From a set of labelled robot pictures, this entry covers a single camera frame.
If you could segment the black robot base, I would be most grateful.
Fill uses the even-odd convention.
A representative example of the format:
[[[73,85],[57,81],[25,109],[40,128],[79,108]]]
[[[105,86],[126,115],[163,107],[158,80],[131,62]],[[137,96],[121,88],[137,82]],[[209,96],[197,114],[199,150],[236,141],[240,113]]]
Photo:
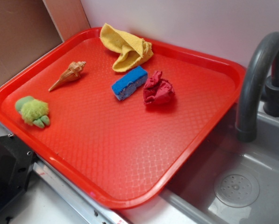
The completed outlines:
[[[35,156],[18,137],[0,136],[0,213],[27,191]]]

